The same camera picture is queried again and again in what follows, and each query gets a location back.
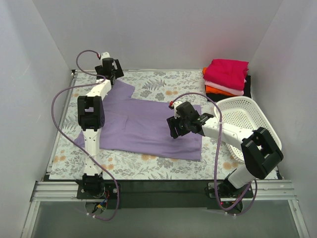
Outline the purple t shirt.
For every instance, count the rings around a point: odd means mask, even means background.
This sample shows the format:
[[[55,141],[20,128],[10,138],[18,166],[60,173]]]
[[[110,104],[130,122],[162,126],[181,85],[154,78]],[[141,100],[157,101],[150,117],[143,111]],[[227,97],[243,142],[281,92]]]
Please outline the purple t shirt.
[[[167,118],[174,112],[168,103],[134,99],[134,90],[132,85],[117,81],[105,96],[100,148],[199,161],[202,137],[189,133],[173,139]]]

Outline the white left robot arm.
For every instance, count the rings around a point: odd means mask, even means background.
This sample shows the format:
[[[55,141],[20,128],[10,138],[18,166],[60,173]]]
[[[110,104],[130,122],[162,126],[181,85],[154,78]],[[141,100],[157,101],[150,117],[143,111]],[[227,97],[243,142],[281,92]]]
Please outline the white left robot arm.
[[[78,122],[83,132],[84,149],[89,153],[85,159],[84,174],[80,182],[83,191],[94,198],[105,194],[103,170],[100,163],[100,135],[105,124],[103,99],[111,90],[115,80],[123,76],[117,59],[108,52],[100,56],[101,65],[95,67],[98,85],[94,86],[85,96],[77,99]]]

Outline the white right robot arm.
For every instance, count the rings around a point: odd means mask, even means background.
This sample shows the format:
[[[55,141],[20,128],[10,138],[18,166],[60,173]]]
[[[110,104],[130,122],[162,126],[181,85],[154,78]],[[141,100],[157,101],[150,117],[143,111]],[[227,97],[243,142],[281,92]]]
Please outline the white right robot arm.
[[[214,116],[199,114],[189,102],[170,102],[174,116],[167,119],[170,135],[174,139],[190,132],[216,138],[239,149],[244,165],[216,183],[214,192],[235,197],[254,179],[264,179],[283,160],[284,156],[270,132],[264,128],[246,129],[224,123]]]

